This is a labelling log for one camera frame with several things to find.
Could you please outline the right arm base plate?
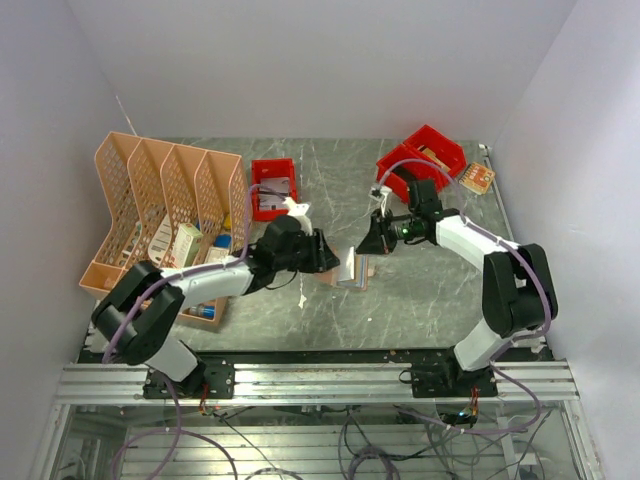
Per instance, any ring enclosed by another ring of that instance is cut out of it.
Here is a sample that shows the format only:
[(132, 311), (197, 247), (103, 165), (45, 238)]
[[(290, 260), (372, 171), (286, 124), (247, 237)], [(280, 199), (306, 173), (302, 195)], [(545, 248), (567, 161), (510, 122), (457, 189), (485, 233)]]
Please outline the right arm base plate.
[(408, 385), (412, 396), (426, 398), (481, 398), (498, 394), (495, 378), (489, 368), (467, 372), (444, 363), (411, 365), (403, 369), (398, 380)]

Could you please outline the white credit card stack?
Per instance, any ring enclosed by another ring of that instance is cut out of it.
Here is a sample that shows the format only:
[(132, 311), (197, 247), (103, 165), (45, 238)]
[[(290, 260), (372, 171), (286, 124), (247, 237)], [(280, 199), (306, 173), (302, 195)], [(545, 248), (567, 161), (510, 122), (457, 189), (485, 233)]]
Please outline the white credit card stack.
[(289, 196), (290, 181), (287, 177), (264, 178), (258, 189), (258, 210), (271, 212), (284, 208), (282, 201)]

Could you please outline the brown leather card holder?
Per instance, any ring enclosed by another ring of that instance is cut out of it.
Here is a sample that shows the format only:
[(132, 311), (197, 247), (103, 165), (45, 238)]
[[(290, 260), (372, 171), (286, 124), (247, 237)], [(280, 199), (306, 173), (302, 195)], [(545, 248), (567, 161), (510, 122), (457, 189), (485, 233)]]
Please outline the brown leather card holder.
[(356, 254), (356, 260), (356, 281), (354, 284), (337, 283), (339, 267), (328, 272), (318, 274), (317, 277), (321, 282), (331, 287), (364, 291), (368, 288), (369, 279), (374, 276), (375, 269), (370, 265), (369, 257), (366, 255)]

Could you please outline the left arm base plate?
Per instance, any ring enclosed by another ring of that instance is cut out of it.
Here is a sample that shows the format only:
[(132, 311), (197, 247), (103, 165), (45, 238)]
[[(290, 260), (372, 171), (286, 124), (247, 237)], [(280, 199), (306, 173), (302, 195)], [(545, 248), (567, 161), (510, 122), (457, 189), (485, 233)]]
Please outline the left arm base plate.
[(182, 381), (174, 381), (160, 372), (148, 373), (143, 385), (145, 399), (170, 399), (167, 384), (179, 399), (231, 399), (235, 387), (234, 366), (226, 360), (201, 363)]

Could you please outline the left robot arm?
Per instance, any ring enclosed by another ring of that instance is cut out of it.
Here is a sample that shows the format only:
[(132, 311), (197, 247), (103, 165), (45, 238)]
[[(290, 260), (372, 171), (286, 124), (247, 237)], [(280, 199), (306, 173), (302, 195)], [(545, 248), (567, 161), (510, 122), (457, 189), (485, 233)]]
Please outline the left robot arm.
[(281, 271), (324, 274), (339, 264), (320, 229), (305, 229), (300, 219), (281, 215), (255, 243), (220, 263), (174, 270), (137, 263), (101, 300), (91, 321), (109, 341), (106, 361), (146, 365), (178, 395), (199, 396), (215, 381), (207, 364), (171, 336), (180, 313), (209, 300), (267, 289)]

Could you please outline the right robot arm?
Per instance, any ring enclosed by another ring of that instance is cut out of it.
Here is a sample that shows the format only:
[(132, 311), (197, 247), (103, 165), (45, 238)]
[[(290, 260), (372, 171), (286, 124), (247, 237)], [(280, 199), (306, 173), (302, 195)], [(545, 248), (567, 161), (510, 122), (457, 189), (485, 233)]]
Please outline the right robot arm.
[(410, 369), (408, 383), (418, 398), (461, 396), (491, 378), (490, 364), (513, 343), (545, 335), (558, 303), (544, 249), (506, 241), (479, 227), (455, 208), (444, 208), (431, 180), (408, 186), (408, 212), (387, 206), (390, 188), (370, 190), (377, 208), (356, 252), (389, 255), (398, 243), (429, 242), (447, 249), (482, 275), (482, 317), (472, 331), (440, 358)]

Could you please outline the magnetic stripe card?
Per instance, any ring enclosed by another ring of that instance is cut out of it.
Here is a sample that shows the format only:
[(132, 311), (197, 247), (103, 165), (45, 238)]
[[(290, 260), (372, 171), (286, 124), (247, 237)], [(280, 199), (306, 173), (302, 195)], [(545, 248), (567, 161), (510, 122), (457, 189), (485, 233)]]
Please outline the magnetic stripe card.
[(356, 253), (355, 247), (350, 246), (340, 251), (340, 265), (337, 274), (338, 284), (354, 284), (356, 281)]

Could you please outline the red bin with cards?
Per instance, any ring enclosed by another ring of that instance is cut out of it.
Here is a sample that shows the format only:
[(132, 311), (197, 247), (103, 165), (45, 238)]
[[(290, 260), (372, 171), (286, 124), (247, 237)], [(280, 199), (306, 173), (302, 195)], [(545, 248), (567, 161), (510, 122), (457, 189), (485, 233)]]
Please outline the red bin with cards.
[(292, 158), (256, 159), (251, 162), (253, 219), (270, 222), (288, 212), (286, 197), (298, 200), (296, 171)]

